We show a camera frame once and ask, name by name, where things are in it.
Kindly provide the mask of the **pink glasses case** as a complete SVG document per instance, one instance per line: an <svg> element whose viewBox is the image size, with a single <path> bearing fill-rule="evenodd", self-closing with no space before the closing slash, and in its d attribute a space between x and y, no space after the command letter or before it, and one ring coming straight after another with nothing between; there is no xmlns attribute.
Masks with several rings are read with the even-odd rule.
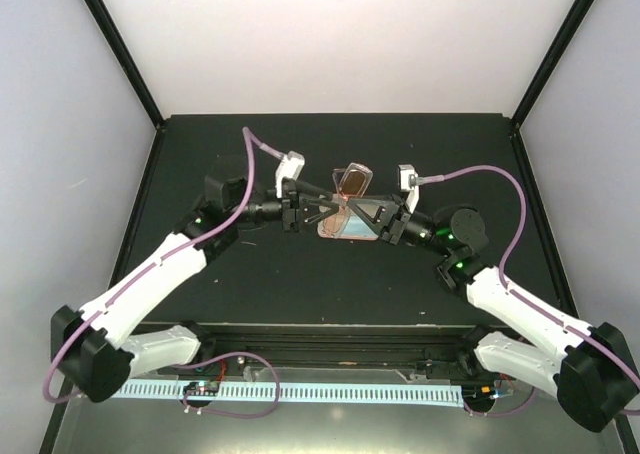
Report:
<svg viewBox="0 0 640 454"><path fill-rule="evenodd" d="M338 212L321 220L317 225L317 234L321 238L348 241L376 241L376 234L351 208L346 201L335 197L333 202L339 205Z"/></svg>

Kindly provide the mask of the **brown frame sunglasses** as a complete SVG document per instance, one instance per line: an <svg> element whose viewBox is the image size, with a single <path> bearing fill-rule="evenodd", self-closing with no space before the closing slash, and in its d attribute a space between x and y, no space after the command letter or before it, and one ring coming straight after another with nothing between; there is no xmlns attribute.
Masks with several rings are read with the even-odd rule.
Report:
<svg viewBox="0 0 640 454"><path fill-rule="evenodd" d="M372 178L373 171L370 168L354 162L344 168L335 168L332 172L336 193L343 198L364 196Z"/></svg>

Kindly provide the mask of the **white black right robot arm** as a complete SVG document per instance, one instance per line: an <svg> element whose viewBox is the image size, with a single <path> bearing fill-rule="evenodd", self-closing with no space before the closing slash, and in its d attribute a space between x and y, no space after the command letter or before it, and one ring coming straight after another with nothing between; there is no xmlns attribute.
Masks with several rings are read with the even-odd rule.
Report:
<svg viewBox="0 0 640 454"><path fill-rule="evenodd" d="M591 432L602 431L638 395L638 370L618 328L565 314L482 261L488 238L476 209L450 206L427 216L410 211L398 196L353 197L347 206L379 240L440 254L435 273L445 288L521 335L516 341L479 331L454 353L461 374L486 370L521 380L555 398Z"/></svg>

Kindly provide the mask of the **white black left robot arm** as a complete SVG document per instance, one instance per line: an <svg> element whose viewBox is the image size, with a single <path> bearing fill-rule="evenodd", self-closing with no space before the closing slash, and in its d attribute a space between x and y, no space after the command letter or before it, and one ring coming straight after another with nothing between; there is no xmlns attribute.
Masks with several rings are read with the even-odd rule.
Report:
<svg viewBox="0 0 640 454"><path fill-rule="evenodd" d="M177 287L219 258L238 239L240 225L279 222L284 231L298 232L339 209L331 193L289 178L279 189L258 194L243 177L209 182L194 209L137 268L79 309L64 305L52 315L53 369L95 403L148 371L173 365L207 371L215 350L196 324L144 335L135 334L136 327Z"/></svg>

